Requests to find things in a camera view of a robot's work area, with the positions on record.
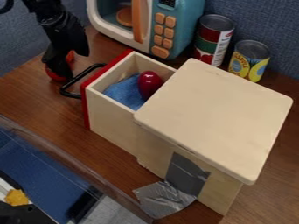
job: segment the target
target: wooden lid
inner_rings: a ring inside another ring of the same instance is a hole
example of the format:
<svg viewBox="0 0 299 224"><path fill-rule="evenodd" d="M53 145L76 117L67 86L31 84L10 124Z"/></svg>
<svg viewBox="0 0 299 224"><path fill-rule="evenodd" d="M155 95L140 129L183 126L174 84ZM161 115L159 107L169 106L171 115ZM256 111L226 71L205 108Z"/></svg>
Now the wooden lid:
<svg viewBox="0 0 299 224"><path fill-rule="evenodd" d="M252 185L292 103L286 95L189 59L135 113L135 119Z"/></svg>

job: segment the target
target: toy microwave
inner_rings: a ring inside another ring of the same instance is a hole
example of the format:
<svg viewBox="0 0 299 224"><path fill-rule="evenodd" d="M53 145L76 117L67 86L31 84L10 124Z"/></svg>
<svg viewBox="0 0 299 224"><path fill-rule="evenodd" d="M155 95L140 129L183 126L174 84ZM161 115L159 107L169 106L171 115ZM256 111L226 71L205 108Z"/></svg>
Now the toy microwave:
<svg viewBox="0 0 299 224"><path fill-rule="evenodd" d="M204 7L205 0L87 0L97 31L165 60L192 42Z"/></svg>

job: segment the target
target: cylindrical can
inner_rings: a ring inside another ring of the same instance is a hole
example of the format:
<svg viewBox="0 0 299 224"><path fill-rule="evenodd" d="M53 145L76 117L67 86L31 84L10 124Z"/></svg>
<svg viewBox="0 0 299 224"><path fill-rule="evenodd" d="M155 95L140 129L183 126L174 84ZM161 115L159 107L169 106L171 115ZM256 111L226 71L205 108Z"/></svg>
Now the cylindrical can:
<svg viewBox="0 0 299 224"><path fill-rule="evenodd" d="M195 58L214 67L221 66L233 30L233 21L228 17L216 14L203 16L195 38Z"/></svg>
<svg viewBox="0 0 299 224"><path fill-rule="evenodd" d="M228 71L258 82L269 61L270 51L266 45L254 40L242 40L235 46Z"/></svg>

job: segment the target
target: gray tape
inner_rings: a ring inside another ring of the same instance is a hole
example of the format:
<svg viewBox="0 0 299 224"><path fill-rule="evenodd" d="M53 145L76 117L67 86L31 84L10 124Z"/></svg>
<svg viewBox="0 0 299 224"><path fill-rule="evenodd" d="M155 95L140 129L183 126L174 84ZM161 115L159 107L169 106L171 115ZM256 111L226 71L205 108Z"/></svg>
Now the gray tape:
<svg viewBox="0 0 299 224"><path fill-rule="evenodd" d="M134 190L142 210L154 219L179 212L197 199L210 172L174 153L166 181Z"/></svg>
<svg viewBox="0 0 299 224"><path fill-rule="evenodd" d="M196 197L179 191L168 182L157 182L133 191L142 210L154 219L174 214L189 206Z"/></svg>
<svg viewBox="0 0 299 224"><path fill-rule="evenodd" d="M188 158L173 153L166 181L183 193L198 197L209 176L210 172L199 168Z"/></svg>

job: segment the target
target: wooden table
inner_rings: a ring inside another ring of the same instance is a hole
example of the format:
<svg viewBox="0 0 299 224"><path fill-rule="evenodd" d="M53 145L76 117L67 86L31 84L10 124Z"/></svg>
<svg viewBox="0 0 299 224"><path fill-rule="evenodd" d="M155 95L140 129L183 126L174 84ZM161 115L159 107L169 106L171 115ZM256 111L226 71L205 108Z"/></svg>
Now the wooden table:
<svg viewBox="0 0 299 224"><path fill-rule="evenodd" d="M75 74L93 63L107 63L127 48L92 27L87 35L91 55L76 57ZM84 128L80 101L59 94L61 84L45 75L40 58L0 78L0 114L56 144L133 199L132 190L158 181L133 156ZM186 60L166 63L178 68ZM295 103L256 185L242 188L226 217L196 202L155 223L298 223L299 81L268 72L261 85L289 95Z"/></svg>

